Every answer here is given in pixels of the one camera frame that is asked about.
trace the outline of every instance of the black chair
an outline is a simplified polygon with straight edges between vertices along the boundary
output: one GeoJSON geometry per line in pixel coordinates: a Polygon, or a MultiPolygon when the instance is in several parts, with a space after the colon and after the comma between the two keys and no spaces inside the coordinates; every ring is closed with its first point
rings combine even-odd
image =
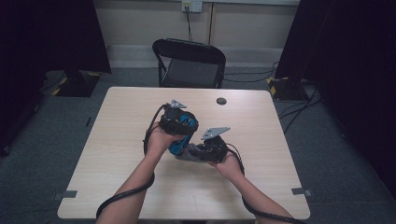
{"type": "Polygon", "coordinates": [[[152,49],[158,59],[160,87],[221,88],[226,59],[219,49],[171,38],[155,41],[152,49]],[[167,67],[163,58],[171,59],[167,67]]]}

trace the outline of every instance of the chair seat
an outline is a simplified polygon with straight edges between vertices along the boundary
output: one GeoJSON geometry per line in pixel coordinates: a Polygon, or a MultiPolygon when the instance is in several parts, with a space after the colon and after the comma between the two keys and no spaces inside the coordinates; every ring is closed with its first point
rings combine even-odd
{"type": "Polygon", "coordinates": [[[220,65],[172,59],[163,77],[168,87],[213,88],[218,82],[220,65]]]}

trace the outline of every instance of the wooden table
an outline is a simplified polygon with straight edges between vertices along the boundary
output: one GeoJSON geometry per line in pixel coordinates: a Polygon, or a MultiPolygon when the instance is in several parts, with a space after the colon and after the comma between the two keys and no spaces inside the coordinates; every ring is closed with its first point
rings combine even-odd
{"type": "MultiPolygon", "coordinates": [[[[202,143],[207,128],[231,127],[221,138],[238,148],[246,177],[294,217],[309,218],[305,196],[291,191],[301,183],[267,91],[135,87],[109,89],[67,188],[77,195],[63,198],[60,218],[95,218],[99,205],[144,157],[145,131],[157,109],[172,99],[200,123],[191,143],[202,143]],[[220,97],[226,105],[217,104],[220,97]]],[[[165,153],[155,174],[140,218],[254,219],[234,186],[205,163],[165,153]]]]}

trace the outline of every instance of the human arm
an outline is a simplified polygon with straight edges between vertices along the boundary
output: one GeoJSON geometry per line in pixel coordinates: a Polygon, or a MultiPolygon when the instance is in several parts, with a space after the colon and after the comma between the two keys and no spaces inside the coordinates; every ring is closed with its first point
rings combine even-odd
{"type": "MultiPolygon", "coordinates": [[[[155,122],[152,127],[146,156],[117,190],[116,195],[147,184],[166,149],[169,148],[173,141],[182,139],[182,136],[170,135],[164,132],[158,127],[158,122],[155,122]]],[[[96,223],[136,223],[146,192],[146,190],[143,190],[109,204],[102,211],[96,223]]]]}
{"type": "MultiPolygon", "coordinates": [[[[286,211],[282,206],[272,200],[270,197],[265,195],[259,189],[257,189],[241,172],[239,163],[235,155],[228,152],[224,161],[221,163],[209,162],[209,164],[215,167],[219,173],[226,179],[228,179],[241,193],[242,197],[246,202],[255,210],[264,213],[274,214],[282,217],[292,217],[291,214],[286,211]]],[[[274,219],[256,216],[259,223],[287,223],[274,219]]]]}

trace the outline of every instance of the electrical outlet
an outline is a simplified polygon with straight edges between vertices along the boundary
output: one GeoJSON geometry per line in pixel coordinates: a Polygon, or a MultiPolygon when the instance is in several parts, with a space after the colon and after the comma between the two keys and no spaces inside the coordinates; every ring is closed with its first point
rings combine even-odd
{"type": "Polygon", "coordinates": [[[202,1],[181,1],[181,11],[202,12],[202,1]]]}

